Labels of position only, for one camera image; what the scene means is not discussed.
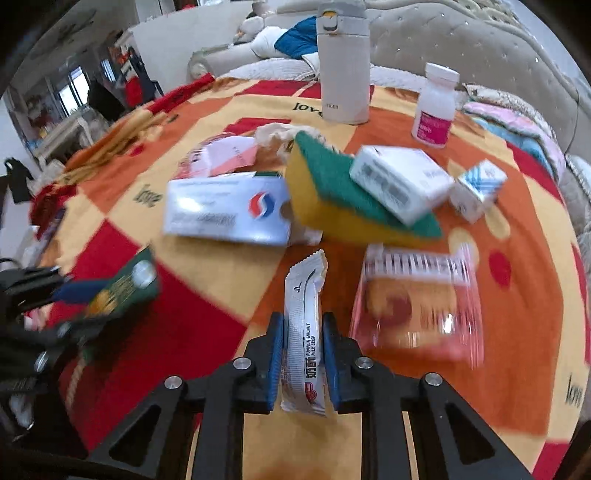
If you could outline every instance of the bed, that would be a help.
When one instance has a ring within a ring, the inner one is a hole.
[[[286,5],[267,20],[288,26],[309,16],[313,4],[307,3],[303,12],[292,11],[299,5]],[[518,25],[482,20],[454,2],[387,0],[371,7],[374,64],[416,76],[425,61],[446,63],[463,80],[522,96],[552,125],[563,150],[586,152],[587,100]],[[415,35],[412,43],[410,32]],[[470,52],[468,44],[474,45]],[[230,59],[236,53],[230,50],[203,61],[215,73],[240,67],[243,56]],[[289,267],[318,248],[163,235],[166,183],[189,150],[222,131],[252,135],[256,127],[276,120],[316,127],[346,153],[363,143],[416,146],[404,133],[417,99],[408,89],[376,86],[370,123],[355,128],[329,125],[318,116],[318,83],[232,75],[199,84],[195,95],[173,108],[156,111],[149,106],[115,125],[87,158],[78,158],[83,166],[98,155],[92,172],[75,181],[70,172],[66,183],[75,184],[75,192],[54,202],[67,210],[45,262],[74,278],[106,277],[149,245],[163,286],[152,311],[120,351],[109,352],[105,362],[87,364],[80,358],[62,376],[70,417],[91,450],[167,376],[206,375],[240,355],[249,338],[264,332],[271,312],[282,310]],[[407,80],[412,83],[414,77]],[[296,103],[307,108],[296,109]],[[441,252],[458,242],[476,245],[489,363],[470,371],[400,357],[381,360],[407,375],[441,371],[536,478],[550,479],[579,419],[589,375],[587,286],[577,234],[558,187],[532,157],[463,113],[452,140],[439,153],[430,152],[451,174],[485,157],[509,172],[510,182],[491,218],[468,226],[445,207],[437,212],[444,237],[421,245]],[[150,205],[141,201],[140,193],[147,191],[158,199]],[[335,312],[346,332],[365,247],[327,238],[320,248],[329,261],[323,307]],[[73,313],[56,304],[49,322]],[[581,395],[572,396],[573,389]],[[280,411],[265,418],[249,416],[244,476],[275,478],[301,471],[302,477],[358,478],[360,442],[358,416],[324,420]],[[307,466],[299,470],[303,459]]]

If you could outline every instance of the yellow sponge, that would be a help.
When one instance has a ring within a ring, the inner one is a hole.
[[[295,218],[302,225],[322,230],[326,236],[357,244],[385,243],[409,248],[421,248],[434,240],[373,222],[321,199],[298,142],[293,144],[285,180]]]

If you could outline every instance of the beige tufted headboard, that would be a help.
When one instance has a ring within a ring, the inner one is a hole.
[[[457,70],[463,83],[514,93],[544,115],[565,150],[574,136],[579,94],[534,42],[512,25],[471,18],[441,3],[388,8],[371,24],[373,63],[424,74],[430,61]]]
[[[265,19],[265,25],[289,27],[315,15],[319,3],[287,2]],[[457,70],[463,83],[514,93],[544,115],[563,151],[591,160],[591,96],[579,94],[496,0],[365,3],[373,64],[424,75],[425,63],[430,61]]]

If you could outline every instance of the white medicine box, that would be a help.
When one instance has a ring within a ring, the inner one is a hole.
[[[456,179],[451,204],[470,223],[476,222],[494,203],[507,175],[490,160],[483,160]]]
[[[442,204],[453,186],[453,178],[417,148],[364,145],[349,175],[407,226]]]

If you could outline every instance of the white thermos bottle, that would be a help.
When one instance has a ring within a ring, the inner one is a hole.
[[[357,125],[369,119],[369,21],[363,4],[320,4],[316,17],[322,117]]]

